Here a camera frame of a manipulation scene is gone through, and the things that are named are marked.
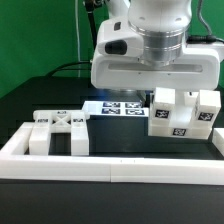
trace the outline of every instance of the black cable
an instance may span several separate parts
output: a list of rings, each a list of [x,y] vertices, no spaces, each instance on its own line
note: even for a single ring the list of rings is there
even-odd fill
[[[60,71],[91,71],[91,68],[62,68],[58,70],[58,72]]]
[[[222,38],[216,38],[216,41],[222,42],[224,44],[224,39],[222,39]]]
[[[205,27],[205,29],[208,32],[208,35],[212,35],[212,30],[209,24],[204,20],[201,11],[202,11],[202,6],[203,6],[204,0],[199,0],[198,1],[198,8],[197,8],[197,17],[198,20],[202,23],[202,25]]]
[[[191,35],[187,39],[188,44],[200,44],[200,43],[212,44],[215,42],[224,43],[224,40],[221,38],[217,38],[214,35],[207,35],[207,36]]]
[[[88,12],[88,18],[89,18],[89,25],[90,25],[92,39],[93,39],[93,48],[95,50],[96,40],[97,40],[97,32],[96,32],[95,19],[94,19],[93,12]]]
[[[66,67],[69,67],[69,66],[74,66],[74,65],[83,65],[83,64],[88,64],[90,65],[90,61],[79,61],[79,62],[71,62],[71,63],[67,63],[67,64],[63,64],[57,68],[55,68],[54,70],[48,72],[45,76],[46,77],[52,77],[54,75],[54,73],[66,68]]]

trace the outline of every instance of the white foam frame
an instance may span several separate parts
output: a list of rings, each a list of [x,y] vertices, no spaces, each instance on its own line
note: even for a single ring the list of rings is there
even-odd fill
[[[224,185],[223,161],[24,155],[33,125],[0,151],[0,178]]]

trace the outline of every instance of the white cube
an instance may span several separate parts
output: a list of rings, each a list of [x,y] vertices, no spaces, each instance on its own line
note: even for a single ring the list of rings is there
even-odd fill
[[[200,90],[196,105],[192,111],[191,126],[197,128],[212,127],[220,108],[219,91]]]

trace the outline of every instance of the white robot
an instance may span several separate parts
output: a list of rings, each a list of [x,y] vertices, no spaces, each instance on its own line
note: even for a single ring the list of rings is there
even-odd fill
[[[106,1],[92,65],[97,88],[213,90],[224,44],[188,44],[191,0]]]

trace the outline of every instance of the green screen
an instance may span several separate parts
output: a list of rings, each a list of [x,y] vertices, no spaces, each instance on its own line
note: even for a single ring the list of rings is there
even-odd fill
[[[87,14],[79,0],[81,59],[93,55]],[[205,0],[203,16],[214,35],[224,38],[223,0]],[[206,34],[196,19],[197,0],[192,1],[192,34]],[[107,18],[106,8],[95,11],[97,27]],[[0,1],[0,97],[34,76],[43,76],[64,63],[77,61],[75,0]],[[60,75],[77,76],[75,71]],[[221,66],[220,85],[224,86]]]

